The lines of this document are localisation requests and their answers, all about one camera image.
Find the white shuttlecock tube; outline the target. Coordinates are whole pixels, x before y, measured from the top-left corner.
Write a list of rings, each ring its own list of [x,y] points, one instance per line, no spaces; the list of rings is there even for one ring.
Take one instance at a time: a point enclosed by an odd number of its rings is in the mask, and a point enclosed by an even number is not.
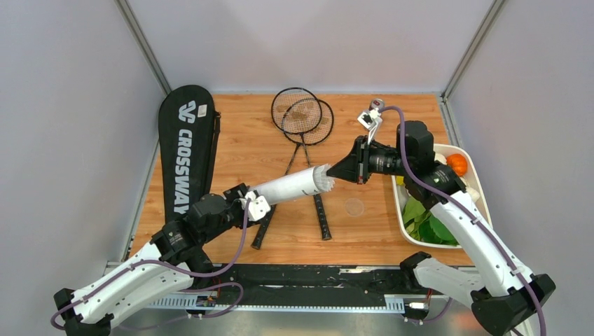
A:
[[[316,191],[312,173],[313,167],[276,178],[249,189],[260,192],[271,205],[321,194]]]

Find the clear plastic tube lid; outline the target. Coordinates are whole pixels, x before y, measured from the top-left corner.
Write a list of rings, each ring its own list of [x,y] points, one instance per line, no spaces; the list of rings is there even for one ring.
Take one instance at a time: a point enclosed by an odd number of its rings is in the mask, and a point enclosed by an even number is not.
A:
[[[359,217],[364,214],[365,205],[361,199],[349,198],[345,201],[345,211],[351,217]]]

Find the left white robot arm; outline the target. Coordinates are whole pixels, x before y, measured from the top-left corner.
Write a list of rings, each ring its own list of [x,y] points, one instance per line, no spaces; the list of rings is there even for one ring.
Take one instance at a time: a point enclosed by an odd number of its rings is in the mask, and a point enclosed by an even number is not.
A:
[[[174,217],[136,254],[95,282],[54,295],[52,327],[67,335],[109,335],[135,312],[178,291],[213,291],[217,278],[235,263],[215,269],[203,250],[206,243],[232,229],[263,224],[277,203],[275,196],[239,184],[222,195],[205,194],[176,206]]]

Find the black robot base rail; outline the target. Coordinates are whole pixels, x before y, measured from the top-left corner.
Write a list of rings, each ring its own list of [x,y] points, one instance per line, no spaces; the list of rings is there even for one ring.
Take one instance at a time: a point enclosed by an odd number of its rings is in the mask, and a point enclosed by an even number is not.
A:
[[[439,294],[412,283],[398,266],[233,265],[200,279],[196,288],[216,286],[209,306],[289,312],[378,312],[421,320]]]

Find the white shuttlecock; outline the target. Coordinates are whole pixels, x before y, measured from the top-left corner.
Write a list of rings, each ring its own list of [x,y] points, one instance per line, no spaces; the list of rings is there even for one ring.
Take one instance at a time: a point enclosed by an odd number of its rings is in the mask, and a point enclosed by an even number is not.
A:
[[[318,193],[326,193],[331,191],[334,187],[335,179],[328,175],[328,170],[330,170],[330,168],[330,164],[322,164],[313,167],[312,178]]]

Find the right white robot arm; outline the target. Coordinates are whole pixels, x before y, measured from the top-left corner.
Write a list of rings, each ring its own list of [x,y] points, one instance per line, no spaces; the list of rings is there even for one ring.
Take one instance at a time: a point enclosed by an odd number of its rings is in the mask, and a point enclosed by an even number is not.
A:
[[[504,335],[541,314],[556,288],[552,278],[535,274],[488,226],[460,177],[436,160],[433,135],[423,122],[403,122],[396,133],[394,147],[357,137],[350,153],[327,174],[357,184],[372,174],[402,176],[410,196],[447,227],[478,271],[472,277],[418,252],[401,263],[401,287],[409,293],[431,288],[449,296],[469,307],[491,335]]]

